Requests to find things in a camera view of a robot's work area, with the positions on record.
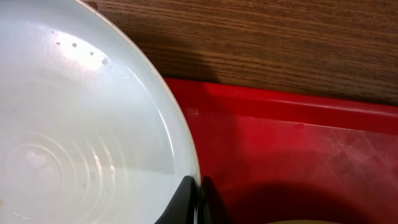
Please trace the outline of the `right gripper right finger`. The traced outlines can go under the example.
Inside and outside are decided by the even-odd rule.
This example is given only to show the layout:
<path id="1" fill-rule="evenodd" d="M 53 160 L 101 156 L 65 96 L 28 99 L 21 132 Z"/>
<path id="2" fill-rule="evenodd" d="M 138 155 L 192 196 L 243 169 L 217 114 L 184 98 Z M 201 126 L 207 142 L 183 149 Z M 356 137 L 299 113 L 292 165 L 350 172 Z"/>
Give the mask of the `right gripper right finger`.
<path id="1" fill-rule="evenodd" d="M 210 177 L 204 176 L 201 183 L 198 205 L 199 224 L 232 224 L 232 219 Z"/>

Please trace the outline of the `light blue plate top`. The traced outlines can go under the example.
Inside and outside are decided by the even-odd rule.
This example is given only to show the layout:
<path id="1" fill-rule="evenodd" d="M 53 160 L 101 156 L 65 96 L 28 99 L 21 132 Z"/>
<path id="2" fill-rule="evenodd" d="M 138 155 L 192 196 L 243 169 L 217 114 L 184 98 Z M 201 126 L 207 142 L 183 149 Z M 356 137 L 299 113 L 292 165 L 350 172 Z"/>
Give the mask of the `light blue plate top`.
<path id="1" fill-rule="evenodd" d="M 1 2 L 1 222 L 155 223 L 200 168 L 170 88 L 83 1 Z"/>

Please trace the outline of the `white plate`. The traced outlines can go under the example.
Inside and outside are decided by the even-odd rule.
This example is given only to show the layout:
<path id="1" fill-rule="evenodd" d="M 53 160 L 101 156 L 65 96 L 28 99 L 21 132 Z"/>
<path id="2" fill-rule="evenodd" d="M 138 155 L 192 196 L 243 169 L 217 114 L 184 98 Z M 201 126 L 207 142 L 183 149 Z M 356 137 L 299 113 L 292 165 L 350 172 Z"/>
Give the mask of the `white plate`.
<path id="1" fill-rule="evenodd" d="M 266 224 L 340 224 L 321 220 L 284 220 L 279 222 L 270 222 Z"/>

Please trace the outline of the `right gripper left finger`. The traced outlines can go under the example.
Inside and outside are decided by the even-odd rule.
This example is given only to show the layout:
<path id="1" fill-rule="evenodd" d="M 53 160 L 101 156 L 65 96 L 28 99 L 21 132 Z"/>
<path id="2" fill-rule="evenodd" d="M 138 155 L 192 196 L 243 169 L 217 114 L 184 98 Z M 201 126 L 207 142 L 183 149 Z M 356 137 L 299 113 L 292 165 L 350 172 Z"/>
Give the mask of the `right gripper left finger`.
<path id="1" fill-rule="evenodd" d="M 185 176 L 155 224 L 194 224 L 197 205 L 197 185 L 193 177 Z"/>

